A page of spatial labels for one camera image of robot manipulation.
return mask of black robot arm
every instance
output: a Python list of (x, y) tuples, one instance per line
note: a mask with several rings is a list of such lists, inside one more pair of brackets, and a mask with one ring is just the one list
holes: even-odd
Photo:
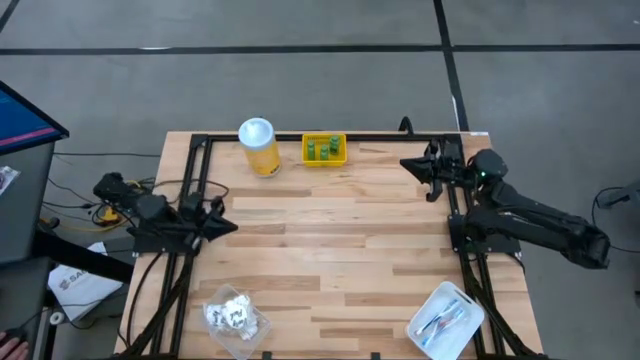
[(508, 169), (495, 151), (481, 150), (464, 164), (453, 149), (432, 142), (423, 157), (403, 159), (400, 164), (421, 183), (431, 184), (429, 202), (437, 200), (442, 183), (472, 192), (477, 205), (464, 219), (464, 235), (472, 243), (503, 235), (558, 251), (584, 268), (608, 266), (609, 239), (600, 229), (584, 218), (518, 194), (502, 180)]

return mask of floor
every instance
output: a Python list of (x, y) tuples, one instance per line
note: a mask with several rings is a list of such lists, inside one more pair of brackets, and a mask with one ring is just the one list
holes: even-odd
[[(640, 178), (635, 0), (0, 0), (4, 9), (0, 79), (71, 131), (58, 151), (158, 154), (168, 130), (232, 130), (256, 115), (281, 130), (393, 130), (407, 115), (417, 130), (489, 131), (510, 183), (585, 217), (599, 189)], [(157, 163), (59, 157), (51, 178), (88, 195), (106, 171), (144, 178)], [(54, 187), (46, 198), (77, 200)], [(640, 249), (638, 215), (629, 204), (597, 212), (628, 249)], [(608, 270), (587, 271), (523, 247), (549, 356), (637, 358), (639, 255), (612, 250)], [(110, 355), (117, 324), (62, 326), (55, 359)]]

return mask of green object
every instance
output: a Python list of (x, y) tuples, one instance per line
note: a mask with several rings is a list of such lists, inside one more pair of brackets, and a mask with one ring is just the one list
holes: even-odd
[(316, 143), (313, 140), (307, 142), (307, 160), (316, 159)]
[(340, 137), (332, 136), (329, 139), (329, 152), (333, 155), (338, 155), (340, 153)]
[(329, 160), (329, 147), (327, 145), (322, 145), (322, 148), (320, 148), (320, 160)]

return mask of computer monitor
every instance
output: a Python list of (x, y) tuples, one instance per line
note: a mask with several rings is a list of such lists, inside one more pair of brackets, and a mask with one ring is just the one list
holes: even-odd
[(0, 81), (0, 155), (67, 137), (67, 129)]

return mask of wooden table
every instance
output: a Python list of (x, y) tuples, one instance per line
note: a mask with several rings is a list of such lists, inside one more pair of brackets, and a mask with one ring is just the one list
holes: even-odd
[[(167, 134), (158, 182), (182, 179), (191, 134)], [(490, 147), (484, 133), (463, 133), (462, 139), (467, 157)], [(446, 224), (446, 192), (427, 203), (428, 186), (398, 164), (400, 158), (422, 154), (426, 143), (350, 142), (349, 161), (341, 168), (305, 167), (300, 147), (299, 142), (280, 142), (280, 173), (260, 179), (239, 143), (215, 143), (209, 179), (231, 188), (225, 217), (240, 230), (205, 243), (196, 258), (180, 358), (230, 358), (209, 338), (202, 315), (202, 303), (225, 283), (248, 292), (273, 324), (254, 357), (264, 350), (276, 359), (368, 359), (371, 352), (383, 358), (424, 358), (405, 326), (442, 281), (463, 288)], [(157, 192), (172, 200), (179, 188), (167, 185)], [(219, 191), (209, 186), (205, 197)], [(152, 258), (136, 261), (131, 289)], [(488, 262), (501, 313), (525, 344), (542, 351), (522, 269), (503, 255), (491, 255)], [(132, 338), (158, 306), (165, 264), (163, 256), (142, 287)], [(163, 352), (169, 348), (173, 318), (172, 312), (165, 323)], [(116, 351), (122, 349), (118, 340)], [(474, 357), (472, 342), (463, 356)]]

